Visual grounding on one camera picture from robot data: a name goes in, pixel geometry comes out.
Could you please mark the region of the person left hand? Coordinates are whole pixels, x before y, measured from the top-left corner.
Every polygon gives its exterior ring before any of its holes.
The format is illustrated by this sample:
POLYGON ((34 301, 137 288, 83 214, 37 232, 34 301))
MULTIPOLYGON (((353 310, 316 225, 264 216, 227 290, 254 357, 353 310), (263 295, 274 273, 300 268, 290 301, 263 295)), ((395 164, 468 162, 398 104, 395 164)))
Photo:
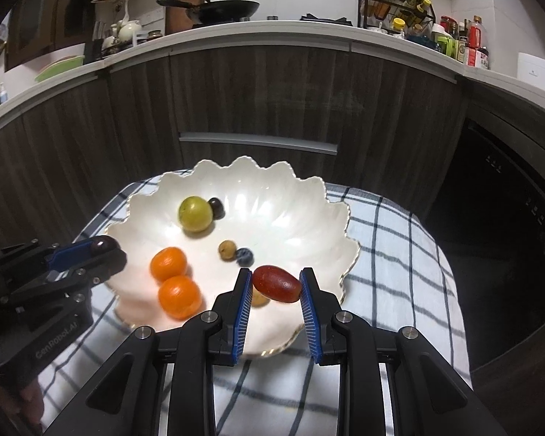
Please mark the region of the person left hand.
POLYGON ((18 392, 0 386, 0 407, 9 419, 19 416, 34 434, 43 434, 44 400, 37 379, 18 392))

